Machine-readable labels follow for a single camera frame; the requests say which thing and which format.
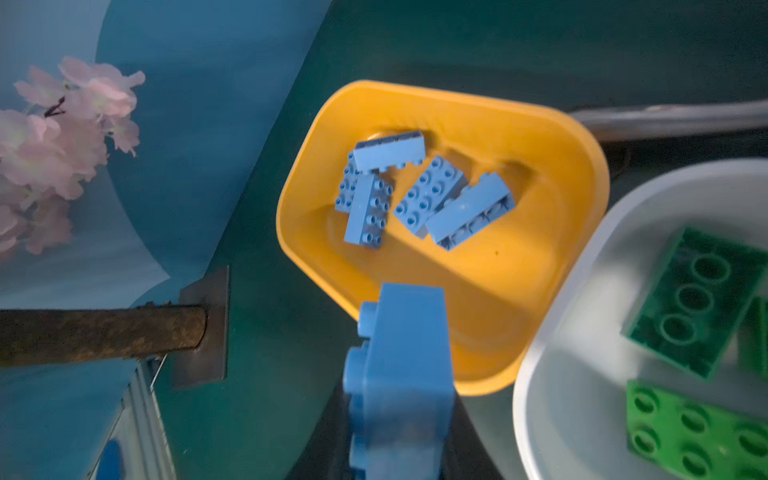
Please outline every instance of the dark blue curved shape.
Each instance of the dark blue curved shape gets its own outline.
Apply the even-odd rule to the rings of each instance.
[[[147,82],[135,89],[138,157],[115,153],[109,172],[134,228],[170,275],[138,303],[172,300],[203,275],[328,5],[111,3],[97,61],[126,74],[142,70]]]

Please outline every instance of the black object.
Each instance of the black object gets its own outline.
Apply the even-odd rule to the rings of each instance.
[[[336,384],[304,452],[286,480],[355,480],[349,467],[349,396]],[[442,451],[441,480],[503,480],[456,396],[451,430]]]

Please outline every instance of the green table surface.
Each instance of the green table surface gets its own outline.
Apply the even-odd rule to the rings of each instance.
[[[368,78],[563,110],[752,100],[768,93],[768,3],[714,0],[336,0],[270,133],[210,268],[232,266],[230,357],[221,383],[156,393],[181,480],[279,480],[339,380],[356,324],[277,243],[280,191],[326,99]],[[763,132],[639,142],[611,202],[660,172],[766,154]],[[523,478],[512,387],[467,399],[507,478]]]

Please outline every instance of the brown twig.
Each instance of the brown twig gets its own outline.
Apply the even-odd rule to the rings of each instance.
[[[64,103],[64,97],[59,98],[58,103],[53,107],[50,107],[48,110],[46,110],[45,113],[43,114],[43,117],[48,118],[48,117],[53,117],[54,115],[63,114],[64,111],[56,111],[56,109],[61,107],[61,104],[63,103]]]

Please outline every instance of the blue building block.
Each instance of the blue building block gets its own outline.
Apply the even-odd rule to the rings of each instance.
[[[474,187],[466,187],[455,200],[448,199],[426,223],[439,246],[453,250],[464,240],[515,208],[515,201],[498,174],[483,174]]]
[[[349,464],[366,480],[435,480],[455,401],[445,294],[384,283],[346,357]]]
[[[389,198],[394,189],[376,174],[359,175],[355,196],[349,207],[344,241],[379,248],[382,244],[382,230],[386,227],[386,213]]]
[[[392,165],[403,168],[411,162],[418,167],[427,156],[420,131],[361,141],[353,153],[357,167],[365,174],[385,172]]]
[[[355,165],[355,156],[352,152],[349,152],[347,161],[348,163],[344,167],[344,178],[339,185],[339,196],[336,198],[336,211],[345,214],[348,214],[349,209],[352,208],[357,177],[360,175],[360,170]]]
[[[435,157],[395,207],[395,217],[419,238],[427,236],[427,219],[442,208],[443,202],[454,198],[466,186],[467,179],[456,167],[442,157]]]

